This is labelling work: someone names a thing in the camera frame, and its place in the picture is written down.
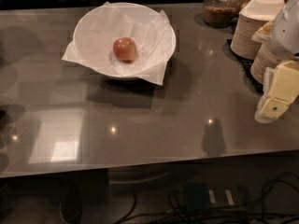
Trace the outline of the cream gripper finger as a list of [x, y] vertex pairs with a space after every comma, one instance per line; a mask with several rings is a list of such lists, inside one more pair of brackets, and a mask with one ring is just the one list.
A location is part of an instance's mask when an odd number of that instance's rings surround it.
[[263, 77], [263, 95], [254, 116], [260, 123], [270, 123], [278, 118], [277, 77], [276, 69], [266, 68]]
[[287, 61], [279, 64], [277, 70], [277, 98], [279, 119], [299, 95], [299, 62]]

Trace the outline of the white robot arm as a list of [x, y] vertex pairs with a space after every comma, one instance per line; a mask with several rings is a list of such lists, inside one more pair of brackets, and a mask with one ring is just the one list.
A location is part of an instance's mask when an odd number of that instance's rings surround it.
[[299, 0], [289, 0], [276, 15], [268, 40], [270, 51], [282, 61], [265, 69], [255, 113], [261, 123], [279, 119], [299, 96]]

